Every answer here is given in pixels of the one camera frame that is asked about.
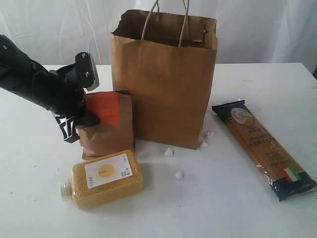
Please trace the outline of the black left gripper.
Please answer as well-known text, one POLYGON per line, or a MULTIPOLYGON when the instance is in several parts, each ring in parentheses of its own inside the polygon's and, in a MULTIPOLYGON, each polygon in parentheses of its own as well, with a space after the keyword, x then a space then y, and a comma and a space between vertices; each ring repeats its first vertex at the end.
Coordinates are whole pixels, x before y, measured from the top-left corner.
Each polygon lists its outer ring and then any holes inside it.
POLYGON ((87 89, 80 86, 74 64, 58 70, 36 72, 32 78, 32 90, 41 106, 51 111, 65 142, 74 143, 80 139, 77 126, 100 123, 100 119, 87 108, 84 99, 87 89))

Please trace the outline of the black covered left arm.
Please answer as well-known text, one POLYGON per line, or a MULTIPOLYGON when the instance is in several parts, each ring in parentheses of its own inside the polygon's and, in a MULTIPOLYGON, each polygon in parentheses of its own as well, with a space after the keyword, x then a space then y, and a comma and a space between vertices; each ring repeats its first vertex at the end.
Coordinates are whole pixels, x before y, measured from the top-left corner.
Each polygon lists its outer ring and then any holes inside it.
POLYGON ((86 91, 99 86, 95 62, 89 52, 80 52, 75 62, 47 70, 30 59, 7 36, 0 37, 0 86, 52 112, 64 141, 79 140, 77 126, 95 126, 97 115, 85 103, 86 91))

